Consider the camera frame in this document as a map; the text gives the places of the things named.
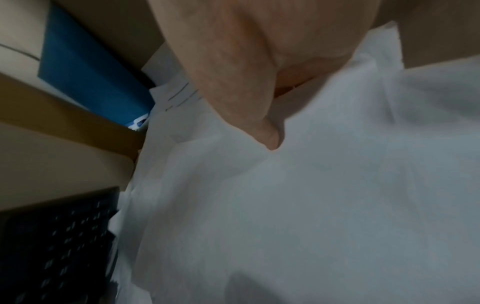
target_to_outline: black keyboard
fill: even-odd
[[[97,303],[115,236],[118,188],[0,213],[0,302]]]

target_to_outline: finger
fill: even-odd
[[[259,122],[240,127],[239,129],[255,138],[261,144],[264,144],[269,150],[275,150],[280,145],[280,132],[266,117]]]

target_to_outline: paper sheet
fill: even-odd
[[[401,71],[384,30],[282,97],[277,151],[203,100],[155,109],[131,204],[154,303],[480,299],[479,58]]]

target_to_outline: skin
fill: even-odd
[[[216,112],[268,149],[277,92],[340,69],[380,0],[150,0],[189,77]]]

